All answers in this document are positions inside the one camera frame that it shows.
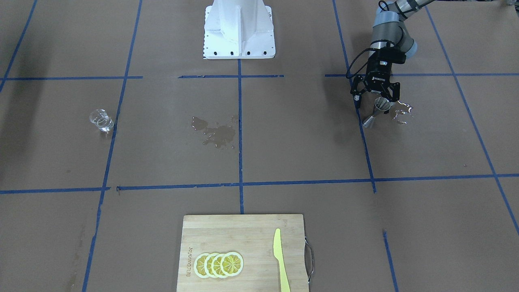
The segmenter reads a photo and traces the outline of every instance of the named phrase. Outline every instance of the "wooden cutting board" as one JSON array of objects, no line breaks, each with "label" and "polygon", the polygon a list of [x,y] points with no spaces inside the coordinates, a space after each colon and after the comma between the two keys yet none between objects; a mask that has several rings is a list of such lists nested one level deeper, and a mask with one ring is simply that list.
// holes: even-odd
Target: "wooden cutting board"
[{"label": "wooden cutting board", "polygon": [[[308,292],[303,215],[187,215],[182,227],[177,292],[281,292],[273,240],[281,244],[291,292]],[[194,269],[201,253],[236,251],[243,270],[228,278],[200,278]]]}]

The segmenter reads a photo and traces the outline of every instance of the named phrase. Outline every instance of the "knife blade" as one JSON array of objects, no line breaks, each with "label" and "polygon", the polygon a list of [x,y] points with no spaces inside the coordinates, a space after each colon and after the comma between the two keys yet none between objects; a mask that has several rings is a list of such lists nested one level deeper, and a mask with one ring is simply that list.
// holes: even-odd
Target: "knife blade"
[{"label": "knife blade", "polygon": [[283,260],[283,248],[281,247],[281,230],[279,228],[277,228],[274,233],[274,257],[279,263],[281,292],[290,292],[289,279],[286,276],[285,262]]}]

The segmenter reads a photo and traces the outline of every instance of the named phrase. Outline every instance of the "water puddle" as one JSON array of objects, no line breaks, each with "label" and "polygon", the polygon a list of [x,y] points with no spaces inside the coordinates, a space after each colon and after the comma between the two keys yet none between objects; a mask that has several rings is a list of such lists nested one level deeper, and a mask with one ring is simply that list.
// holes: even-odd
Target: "water puddle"
[{"label": "water puddle", "polygon": [[[238,116],[233,115],[231,118],[231,123],[236,125],[238,123]],[[202,144],[207,145],[213,143],[216,148],[225,147],[227,144],[230,144],[231,149],[234,149],[232,141],[236,131],[232,126],[219,126],[219,123],[216,123],[215,128],[210,128],[207,121],[194,116],[193,120],[191,121],[191,127],[193,127],[195,131],[202,131],[206,136],[206,139]]]},{"label": "water puddle", "polygon": [[411,115],[412,109],[409,104],[397,101],[391,108],[391,118],[400,125],[406,125],[414,117]]}]

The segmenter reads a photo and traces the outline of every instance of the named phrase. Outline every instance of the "knife handle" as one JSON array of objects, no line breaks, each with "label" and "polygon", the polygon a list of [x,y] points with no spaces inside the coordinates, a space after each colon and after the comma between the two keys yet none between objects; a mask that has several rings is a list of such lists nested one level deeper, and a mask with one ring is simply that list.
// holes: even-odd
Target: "knife handle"
[{"label": "knife handle", "polygon": [[281,292],[290,292],[289,279],[286,276],[285,263],[279,261],[279,277],[281,282]]}]

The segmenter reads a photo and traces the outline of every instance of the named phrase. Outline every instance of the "lemon slice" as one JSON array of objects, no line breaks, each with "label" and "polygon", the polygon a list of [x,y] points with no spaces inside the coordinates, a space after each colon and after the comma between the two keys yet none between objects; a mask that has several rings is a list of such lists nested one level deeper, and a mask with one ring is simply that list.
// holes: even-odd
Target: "lemon slice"
[{"label": "lemon slice", "polygon": [[206,270],[203,268],[208,255],[209,253],[200,254],[195,260],[195,274],[200,278],[209,278],[209,275],[207,275]]},{"label": "lemon slice", "polygon": [[215,275],[218,278],[227,278],[224,272],[222,272],[222,268],[220,266],[224,255],[225,254],[218,254],[216,257],[213,258],[213,261],[211,262],[213,275]]},{"label": "lemon slice", "polygon": [[214,257],[216,257],[219,254],[220,253],[209,254],[209,255],[207,255],[206,259],[203,261],[203,270],[205,271],[206,275],[211,277],[211,278],[217,278],[213,274],[213,267],[211,266],[211,264],[213,263]]},{"label": "lemon slice", "polygon": [[243,269],[243,257],[235,251],[224,254],[220,263],[220,269],[226,276],[238,275]]}]

